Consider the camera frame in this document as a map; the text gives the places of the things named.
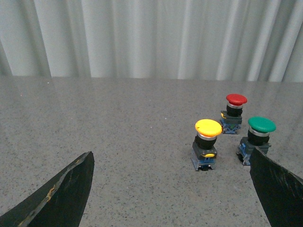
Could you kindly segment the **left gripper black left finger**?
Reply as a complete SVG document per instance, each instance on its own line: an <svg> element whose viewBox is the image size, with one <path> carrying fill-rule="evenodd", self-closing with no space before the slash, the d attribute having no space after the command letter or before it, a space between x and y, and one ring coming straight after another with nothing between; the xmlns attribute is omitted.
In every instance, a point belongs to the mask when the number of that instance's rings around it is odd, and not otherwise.
<svg viewBox="0 0 303 227"><path fill-rule="evenodd" d="M86 152L0 218L2 227L77 227L92 186L94 155Z"/></svg>

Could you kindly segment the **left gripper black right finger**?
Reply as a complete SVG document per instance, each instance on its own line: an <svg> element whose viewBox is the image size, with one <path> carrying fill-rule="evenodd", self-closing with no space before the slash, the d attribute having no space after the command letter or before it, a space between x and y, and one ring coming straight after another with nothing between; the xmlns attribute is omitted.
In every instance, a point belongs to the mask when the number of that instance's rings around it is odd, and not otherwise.
<svg viewBox="0 0 303 227"><path fill-rule="evenodd" d="M268 158L259 148L250 156L250 175L272 227L303 225L303 179Z"/></svg>

